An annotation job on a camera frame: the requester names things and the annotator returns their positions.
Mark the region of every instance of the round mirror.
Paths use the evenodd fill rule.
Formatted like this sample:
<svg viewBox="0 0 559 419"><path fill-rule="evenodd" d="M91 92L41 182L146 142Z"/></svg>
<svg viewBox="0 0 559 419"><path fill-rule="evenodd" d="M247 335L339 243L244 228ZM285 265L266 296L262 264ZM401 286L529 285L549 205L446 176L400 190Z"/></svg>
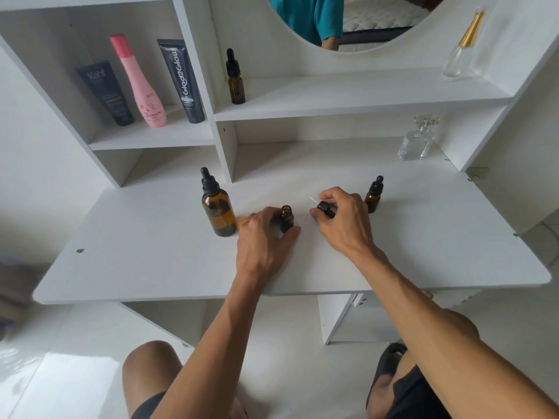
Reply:
<svg viewBox="0 0 559 419"><path fill-rule="evenodd" d="M325 49L379 47L429 16L443 0L269 0L300 37Z"/></svg>

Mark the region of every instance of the amber glass bottle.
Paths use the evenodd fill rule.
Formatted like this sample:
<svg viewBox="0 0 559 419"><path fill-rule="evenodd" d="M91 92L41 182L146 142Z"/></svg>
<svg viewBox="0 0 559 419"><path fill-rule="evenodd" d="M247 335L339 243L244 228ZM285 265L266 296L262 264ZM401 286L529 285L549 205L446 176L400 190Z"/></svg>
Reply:
<svg viewBox="0 0 559 419"><path fill-rule="evenodd" d="M293 211L291 206L284 205L281 208L281 218L279 219L279 230L286 233L289 228L293 226Z"/></svg>
<svg viewBox="0 0 559 419"><path fill-rule="evenodd" d="M227 75L229 76L229 92L233 104L243 104L245 102L243 78L239 62L235 60L235 55L231 48L227 49Z"/></svg>
<svg viewBox="0 0 559 419"><path fill-rule="evenodd" d="M384 188L383 180L382 176L377 176L377 180L371 184L369 192L365 196L365 203L369 208L369 213L373 213L377 209L378 202L381 201L382 189Z"/></svg>
<svg viewBox="0 0 559 419"><path fill-rule="evenodd" d="M215 232L220 237L233 235L237 230L237 220L229 201L229 195L219 188L215 178L207 168L202 168L202 205Z"/></svg>

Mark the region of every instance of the right hand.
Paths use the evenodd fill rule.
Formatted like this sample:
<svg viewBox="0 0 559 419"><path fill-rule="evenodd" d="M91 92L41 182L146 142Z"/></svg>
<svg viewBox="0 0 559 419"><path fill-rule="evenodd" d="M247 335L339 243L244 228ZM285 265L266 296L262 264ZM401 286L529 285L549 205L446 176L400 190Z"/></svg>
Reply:
<svg viewBox="0 0 559 419"><path fill-rule="evenodd" d="M334 249L350 260L365 253L384 257L373 243L367 204L359 194L348 194L339 187L333 187L321 192L319 197L338 208L333 219L317 208L309 211L318 223L320 232Z"/></svg>

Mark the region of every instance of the black tube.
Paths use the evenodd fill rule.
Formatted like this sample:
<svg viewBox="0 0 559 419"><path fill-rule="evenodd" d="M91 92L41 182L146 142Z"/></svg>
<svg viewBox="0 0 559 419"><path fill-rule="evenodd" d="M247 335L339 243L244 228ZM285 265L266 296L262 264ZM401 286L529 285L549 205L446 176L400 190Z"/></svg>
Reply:
<svg viewBox="0 0 559 419"><path fill-rule="evenodd" d="M111 64L104 60L75 70L94 96L105 106L118 126L134 123L134 116L126 104Z"/></svg>
<svg viewBox="0 0 559 419"><path fill-rule="evenodd" d="M173 83L185 108L190 123L200 123L206 118L192 64L183 40L157 40Z"/></svg>

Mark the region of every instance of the white wall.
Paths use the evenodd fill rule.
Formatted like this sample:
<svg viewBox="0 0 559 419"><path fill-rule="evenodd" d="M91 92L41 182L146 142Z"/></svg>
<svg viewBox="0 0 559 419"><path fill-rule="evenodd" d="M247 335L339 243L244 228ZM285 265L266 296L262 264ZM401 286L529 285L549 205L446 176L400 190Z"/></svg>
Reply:
<svg viewBox="0 0 559 419"><path fill-rule="evenodd" d="M473 161L480 189L518 233L559 207L559 50Z"/></svg>
<svg viewBox="0 0 559 419"><path fill-rule="evenodd" d="M0 260L52 262L108 180L0 48Z"/></svg>

